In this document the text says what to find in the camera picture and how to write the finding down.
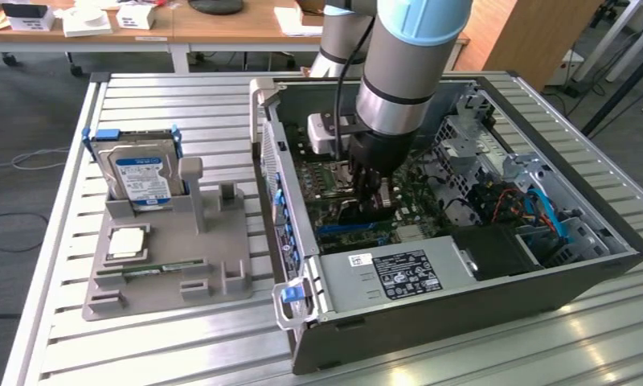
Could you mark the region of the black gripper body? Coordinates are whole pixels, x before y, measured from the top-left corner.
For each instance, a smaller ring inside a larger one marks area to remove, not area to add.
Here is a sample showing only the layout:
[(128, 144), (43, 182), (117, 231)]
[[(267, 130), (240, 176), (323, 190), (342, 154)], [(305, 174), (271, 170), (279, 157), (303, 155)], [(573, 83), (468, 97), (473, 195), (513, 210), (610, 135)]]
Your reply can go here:
[(392, 178), (404, 165), (416, 139), (414, 133), (386, 135), (377, 131), (356, 133), (349, 139), (352, 175), (377, 175)]

